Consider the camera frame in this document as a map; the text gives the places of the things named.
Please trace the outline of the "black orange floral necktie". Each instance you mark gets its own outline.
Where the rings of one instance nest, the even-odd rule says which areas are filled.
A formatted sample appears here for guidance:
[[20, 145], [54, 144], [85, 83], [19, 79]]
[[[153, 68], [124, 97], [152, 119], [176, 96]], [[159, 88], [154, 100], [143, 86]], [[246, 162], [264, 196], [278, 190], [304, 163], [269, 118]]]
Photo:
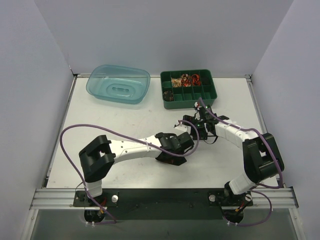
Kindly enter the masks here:
[[168, 154], [160, 154], [155, 159], [159, 162], [173, 165], [173, 166], [180, 166], [187, 162], [185, 157], [172, 156]]

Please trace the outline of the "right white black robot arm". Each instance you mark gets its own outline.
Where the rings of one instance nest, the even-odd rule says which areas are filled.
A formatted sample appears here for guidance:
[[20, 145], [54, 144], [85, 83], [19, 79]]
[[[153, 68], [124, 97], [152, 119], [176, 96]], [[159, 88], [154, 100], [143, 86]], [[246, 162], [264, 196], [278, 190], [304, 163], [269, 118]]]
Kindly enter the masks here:
[[183, 124], [191, 127], [193, 139], [207, 140], [208, 133], [223, 138], [242, 150], [244, 172], [224, 185], [228, 200], [245, 194], [265, 179], [280, 175], [285, 165], [275, 138], [270, 133], [261, 134], [253, 128], [243, 128], [227, 116], [216, 116], [209, 105], [200, 106], [195, 115], [184, 115]]

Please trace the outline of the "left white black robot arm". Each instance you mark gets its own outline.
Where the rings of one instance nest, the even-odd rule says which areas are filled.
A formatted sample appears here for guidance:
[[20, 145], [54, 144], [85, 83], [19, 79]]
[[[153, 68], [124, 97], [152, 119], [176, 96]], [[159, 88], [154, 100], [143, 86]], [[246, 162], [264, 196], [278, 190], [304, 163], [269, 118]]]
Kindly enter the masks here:
[[187, 160], [182, 155], [190, 153], [195, 142], [188, 132], [157, 133], [138, 142], [132, 140], [109, 140], [99, 135], [78, 154], [84, 174], [85, 188], [93, 198], [102, 195], [102, 179], [114, 164], [119, 162], [155, 158], [179, 166]]

